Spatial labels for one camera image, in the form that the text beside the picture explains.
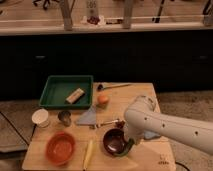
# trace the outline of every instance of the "paper cup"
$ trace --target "paper cup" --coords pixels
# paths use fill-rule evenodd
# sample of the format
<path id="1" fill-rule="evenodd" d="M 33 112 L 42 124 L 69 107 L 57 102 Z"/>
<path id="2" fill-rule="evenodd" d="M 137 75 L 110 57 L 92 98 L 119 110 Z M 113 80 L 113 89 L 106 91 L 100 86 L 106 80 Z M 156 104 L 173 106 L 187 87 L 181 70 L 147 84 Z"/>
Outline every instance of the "paper cup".
<path id="1" fill-rule="evenodd" d="M 32 121 L 34 124 L 42 128 L 48 126 L 50 123 L 48 111 L 45 109 L 35 111 L 32 115 Z"/>

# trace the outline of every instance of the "cable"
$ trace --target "cable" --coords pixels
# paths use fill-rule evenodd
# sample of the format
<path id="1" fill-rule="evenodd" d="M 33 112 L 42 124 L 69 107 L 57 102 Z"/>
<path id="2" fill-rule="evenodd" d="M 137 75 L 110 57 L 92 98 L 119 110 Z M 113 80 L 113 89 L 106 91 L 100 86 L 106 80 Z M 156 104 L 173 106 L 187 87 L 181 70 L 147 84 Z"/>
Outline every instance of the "cable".
<path id="1" fill-rule="evenodd" d="M 190 169 L 188 167 L 186 167 L 184 164 L 180 163 L 180 162 L 177 162 L 175 161 L 175 164 L 176 165 L 179 165 L 179 166 L 182 166 L 184 169 L 186 169 L 187 171 L 190 171 Z"/>
<path id="2" fill-rule="evenodd" d="M 12 124 L 12 122 L 10 122 L 10 120 L 1 111 L 0 111 L 0 114 L 13 127 L 13 129 L 15 130 L 15 132 L 21 137 L 21 139 L 27 144 L 27 146 L 29 146 L 29 143 L 27 142 L 27 140 L 20 134 L 20 132 L 16 129 L 16 127 Z"/>

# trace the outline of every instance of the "black cabinet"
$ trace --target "black cabinet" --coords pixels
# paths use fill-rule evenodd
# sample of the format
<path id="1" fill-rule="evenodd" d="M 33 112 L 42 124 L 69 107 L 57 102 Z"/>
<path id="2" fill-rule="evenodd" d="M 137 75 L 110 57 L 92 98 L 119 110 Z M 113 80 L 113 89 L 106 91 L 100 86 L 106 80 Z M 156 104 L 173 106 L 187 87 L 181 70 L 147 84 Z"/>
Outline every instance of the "black cabinet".
<path id="1" fill-rule="evenodd" d="M 0 99 L 39 98 L 49 75 L 212 89 L 212 30 L 0 37 Z"/>

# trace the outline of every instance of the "red bowl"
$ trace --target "red bowl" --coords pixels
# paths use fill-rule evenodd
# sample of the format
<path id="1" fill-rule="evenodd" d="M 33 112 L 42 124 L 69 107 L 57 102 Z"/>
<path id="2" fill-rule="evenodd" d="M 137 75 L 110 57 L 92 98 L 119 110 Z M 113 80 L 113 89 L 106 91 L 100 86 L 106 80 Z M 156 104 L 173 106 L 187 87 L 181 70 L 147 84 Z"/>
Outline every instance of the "red bowl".
<path id="1" fill-rule="evenodd" d="M 54 165 L 68 162 L 74 152 L 75 140 L 66 132 L 56 133 L 47 143 L 46 157 Z"/>

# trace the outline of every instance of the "banana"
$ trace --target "banana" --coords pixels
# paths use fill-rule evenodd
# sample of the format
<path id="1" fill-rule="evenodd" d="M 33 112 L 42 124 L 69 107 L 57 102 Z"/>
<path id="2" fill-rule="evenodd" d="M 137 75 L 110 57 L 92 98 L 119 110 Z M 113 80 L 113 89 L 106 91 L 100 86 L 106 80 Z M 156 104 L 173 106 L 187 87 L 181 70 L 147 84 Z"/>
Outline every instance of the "banana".
<path id="1" fill-rule="evenodd" d="M 94 140 L 90 140 L 88 142 L 87 150 L 86 150 L 85 157 L 84 157 L 83 171 L 86 171 L 86 169 L 87 169 L 87 166 L 92 157 L 93 148 L 94 148 Z"/>

